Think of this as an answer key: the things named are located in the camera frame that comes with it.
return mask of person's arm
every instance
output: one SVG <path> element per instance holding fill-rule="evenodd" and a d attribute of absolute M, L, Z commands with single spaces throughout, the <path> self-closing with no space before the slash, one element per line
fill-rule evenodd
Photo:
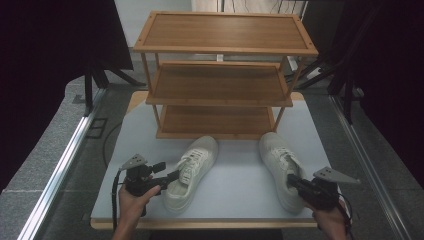
<path fill-rule="evenodd" d="M 135 197 L 125 190 L 125 185 L 122 185 L 119 190 L 119 223 L 112 240 L 129 240 L 132 238 L 138 220 L 143 213 L 144 206 L 159 191 L 160 186 L 156 186 L 147 191 L 143 196 Z"/>
<path fill-rule="evenodd" d="M 343 207 L 345 205 L 343 201 L 340 201 L 340 204 Z M 305 206 L 313 211 L 312 216 L 329 240 L 347 239 L 344 217 L 339 209 L 333 208 L 330 211 L 323 211 L 315 209 L 308 203 L 305 203 Z"/>

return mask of metal rail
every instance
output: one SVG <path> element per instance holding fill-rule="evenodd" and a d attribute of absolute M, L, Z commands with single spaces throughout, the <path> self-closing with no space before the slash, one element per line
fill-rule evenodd
<path fill-rule="evenodd" d="M 381 207 L 383 208 L 383 211 L 386 214 L 387 220 L 389 221 L 393 233 L 396 235 L 397 239 L 412 239 L 408 230 L 406 229 L 402 216 L 399 213 L 399 210 L 397 209 L 392 198 L 390 197 L 387 188 L 380 180 L 378 173 L 375 170 L 374 165 L 371 162 L 371 159 L 368 156 L 365 148 L 363 147 L 361 140 L 356 134 L 354 127 L 349 124 L 347 119 L 344 117 L 343 107 L 340 103 L 339 98 L 330 95 L 330 101 L 333 104 L 333 107 L 339 117 L 339 120 L 347 134 L 347 137 L 349 138 L 349 141 L 353 146 L 353 149 L 358 157 L 359 163 L 361 164 L 362 169 L 364 170 L 364 173 L 367 176 L 368 181 L 370 182 L 370 185 L 377 196 L 377 200 L 381 204 Z"/>
<path fill-rule="evenodd" d="M 94 116 L 96 115 L 99 105 L 98 103 L 103 98 L 105 92 L 105 89 L 99 89 L 97 91 L 96 96 L 94 98 L 93 111 L 87 117 L 83 117 L 80 120 L 74 134 L 71 137 L 71 140 L 69 141 L 65 151 L 62 154 L 62 157 L 56 165 L 52 176 L 50 177 L 46 187 L 44 188 L 43 193 L 41 194 L 37 204 L 32 210 L 31 215 L 25 223 L 25 226 L 23 227 L 18 237 L 18 240 L 27 240 L 35 238 L 38 229 L 46 218 L 47 212 L 50 209 L 53 200 L 55 199 L 57 192 L 59 191 L 59 188 L 66 176 L 66 173 L 68 172 L 74 160 L 74 156 L 77 153 Z"/>

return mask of shelf top panel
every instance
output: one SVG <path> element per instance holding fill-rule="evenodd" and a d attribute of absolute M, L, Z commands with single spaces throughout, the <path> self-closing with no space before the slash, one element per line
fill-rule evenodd
<path fill-rule="evenodd" d="M 294 14 L 151 12 L 136 52 L 316 56 Z"/>

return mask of white shoe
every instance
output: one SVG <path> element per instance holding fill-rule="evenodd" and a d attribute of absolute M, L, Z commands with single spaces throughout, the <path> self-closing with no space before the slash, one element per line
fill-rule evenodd
<path fill-rule="evenodd" d="M 212 168 L 218 155 L 218 143 L 210 136 L 194 141 L 177 164 L 180 177 L 168 185 L 165 207 L 171 212 L 183 212 L 190 205 L 202 177 Z"/>
<path fill-rule="evenodd" d="M 269 132 L 259 141 L 261 158 L 274 176 L 280 204 L 287 211 L 298 213 L 303 209 L 302 198 L 294 187 L 287 185 L 287 176 L 295 174 L 305 178 L 305 172 L 287 143 L 276 133 Z"/>

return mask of person's right hand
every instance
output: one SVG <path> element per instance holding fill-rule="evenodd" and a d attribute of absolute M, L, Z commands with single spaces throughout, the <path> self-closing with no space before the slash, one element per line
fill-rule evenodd
<path fill-rule="evenodd" d="M 345 208 L 345 203 L 339 200 L 340 205 Z M 318 226 L 325 233 L 330 240 L 345 240 L 346 229 L 344 217 L 339 209 L 336 207 L 330 211 L 317 210 L 307 202 L 304 203 L 305 207 L 313 211 L 312 217 L 318 223 Z"/>

